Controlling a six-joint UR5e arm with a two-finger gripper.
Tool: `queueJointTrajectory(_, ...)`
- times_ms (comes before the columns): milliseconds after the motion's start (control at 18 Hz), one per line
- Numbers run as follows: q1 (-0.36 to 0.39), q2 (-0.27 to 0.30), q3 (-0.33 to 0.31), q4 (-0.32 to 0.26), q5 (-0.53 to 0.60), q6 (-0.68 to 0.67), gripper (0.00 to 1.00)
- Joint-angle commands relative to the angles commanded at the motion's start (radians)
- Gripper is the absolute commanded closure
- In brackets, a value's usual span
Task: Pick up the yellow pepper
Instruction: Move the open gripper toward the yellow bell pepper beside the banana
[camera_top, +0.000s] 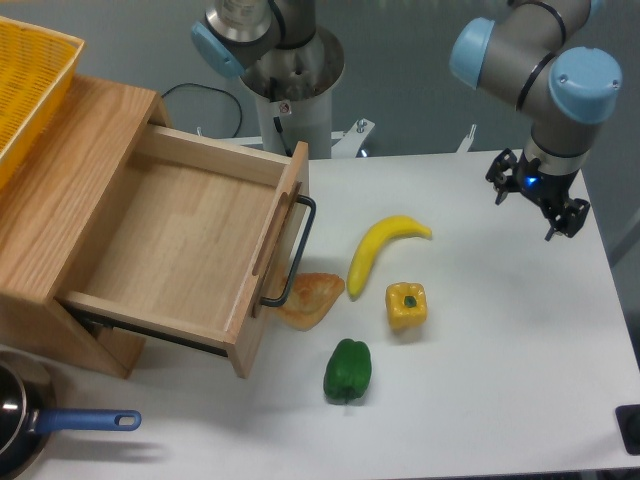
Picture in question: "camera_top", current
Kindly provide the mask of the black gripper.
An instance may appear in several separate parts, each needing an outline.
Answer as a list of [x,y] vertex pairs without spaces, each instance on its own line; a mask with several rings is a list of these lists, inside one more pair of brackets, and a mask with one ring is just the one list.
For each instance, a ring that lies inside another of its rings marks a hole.
[[517,159],[511,149],[504,149],[492,161],[485,179],[493,185],[495,204],[500,205],[510,193],[521,192],[538,205],[549,222],[545,240],[555,235],[573,238],[584,226],[591,204],[584,199],[569,198],[569,189],[577,175],[551,175],[540,170],[538,158],[522,153]]

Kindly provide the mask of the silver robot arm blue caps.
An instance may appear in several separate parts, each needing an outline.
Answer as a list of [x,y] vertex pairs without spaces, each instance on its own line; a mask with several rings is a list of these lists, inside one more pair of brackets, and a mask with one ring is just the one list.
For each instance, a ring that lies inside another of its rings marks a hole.
[[[503,22],[470,21],[449,57],[459,81],[532,120],[523,151],[503,151],[486,178],[499,199],[519,193],[537,205],[554,235],[573,237],[586,221],[589,203],[569,190],[622,85],[611,55],[567,47],[598,9],[596,1],[514,1]],[[316,22],[313,2],[217,1],[191,39],[214,71],[253,93],[269,149],[288,153],[307,140],[318,155],[329,152],[330,118],[310,113],[308,103],[330,95],[345,60],[337,38]]]

